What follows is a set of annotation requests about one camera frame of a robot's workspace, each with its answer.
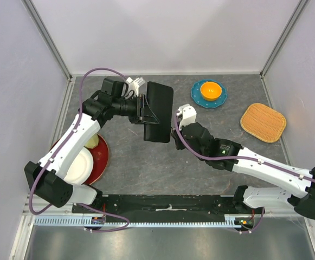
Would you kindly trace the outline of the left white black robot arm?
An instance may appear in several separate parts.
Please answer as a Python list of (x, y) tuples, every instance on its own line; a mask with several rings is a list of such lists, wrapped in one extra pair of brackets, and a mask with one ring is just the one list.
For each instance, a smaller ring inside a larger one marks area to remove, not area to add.
[(158, 100), (158, 84), (149, 81), (146, 94), (130, 99), (122, 95), (124, 86), (125, 82), (105, 78), (101, 89), (81, 103), (73, 123), (53, 148), (39, 162), (26, 164), (24, 172), (31, 195), (36, 194), (55, 207), (80, 203), (91, 213), (102, 209), (103, 201), (96, 189), (65, 181), (75, 158), (115, 115), (126, 116), (133, 124), (162, 124), (153, 109), (153, 103)]

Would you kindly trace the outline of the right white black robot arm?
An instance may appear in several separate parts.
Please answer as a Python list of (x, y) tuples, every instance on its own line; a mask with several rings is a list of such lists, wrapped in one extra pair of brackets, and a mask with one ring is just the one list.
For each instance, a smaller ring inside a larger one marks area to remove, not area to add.
[(236, 212), (285, 207), (315, 220), (315, 167), (298, 168), (263, 157), (236, 142), (213, 137), (197, 122), (186, 126), (175, 123), (172, 137), (178, 150), (187, 149), (214, 169), (246, 174), (273, 185), (239, 186), (232, 199)]

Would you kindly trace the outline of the black zip tool case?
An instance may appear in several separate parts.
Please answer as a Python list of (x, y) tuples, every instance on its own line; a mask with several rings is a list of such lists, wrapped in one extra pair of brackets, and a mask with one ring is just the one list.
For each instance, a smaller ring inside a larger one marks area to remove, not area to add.
[(159, 143), (170, 141), (173, 94), (172, 87), (152, 81), (147, 83), (147, 100), (153, 112), (158, 116), (160, 125), (144, 124), (145, 141)]

